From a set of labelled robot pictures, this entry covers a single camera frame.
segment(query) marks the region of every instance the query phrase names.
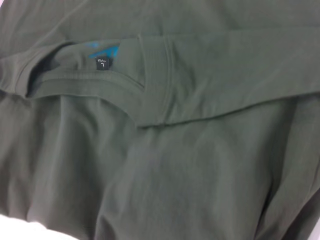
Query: size tag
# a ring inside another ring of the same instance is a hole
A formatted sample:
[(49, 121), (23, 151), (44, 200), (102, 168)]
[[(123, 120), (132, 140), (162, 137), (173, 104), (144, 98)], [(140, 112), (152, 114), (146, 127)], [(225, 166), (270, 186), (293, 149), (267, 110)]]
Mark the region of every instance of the size tag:
[(96, 69), (99, 71), (108, 71), (110, 69), (110, 59), (107, 56), (97, 56), (95, 62)]

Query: fabric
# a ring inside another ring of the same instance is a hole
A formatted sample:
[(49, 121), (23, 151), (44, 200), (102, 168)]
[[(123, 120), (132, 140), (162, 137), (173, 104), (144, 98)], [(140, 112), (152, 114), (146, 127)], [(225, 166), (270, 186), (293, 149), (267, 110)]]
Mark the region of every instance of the fabric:
[(308, 239), (319, 8), (4, 1), (0, 214), (80, 240)]

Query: t-shirt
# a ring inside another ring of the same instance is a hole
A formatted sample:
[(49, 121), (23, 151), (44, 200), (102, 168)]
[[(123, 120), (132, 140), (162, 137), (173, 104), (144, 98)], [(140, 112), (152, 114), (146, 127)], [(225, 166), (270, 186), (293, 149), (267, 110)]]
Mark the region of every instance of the t-shirt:
[(5, 0), (0, 214), (80, 240), (306, 240), (320, 1)]

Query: green t-shirt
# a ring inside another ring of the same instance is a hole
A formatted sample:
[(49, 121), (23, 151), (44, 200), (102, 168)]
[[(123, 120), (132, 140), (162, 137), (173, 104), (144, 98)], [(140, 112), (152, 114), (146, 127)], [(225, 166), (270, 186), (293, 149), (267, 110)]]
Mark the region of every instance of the green t-shirt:
[(319, 9), (5, 0), (0, 214), (81, 240), (307, 240)]

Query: clothing label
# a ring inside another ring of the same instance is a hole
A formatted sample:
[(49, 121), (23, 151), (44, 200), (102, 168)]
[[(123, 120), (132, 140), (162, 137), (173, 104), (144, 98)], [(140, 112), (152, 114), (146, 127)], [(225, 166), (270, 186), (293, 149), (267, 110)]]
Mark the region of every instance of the clothing label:
[(110, 69), (110, 59), (107, 56), (97, 56), (95, 62), (96, 69), (99, 71), (108, 71)]

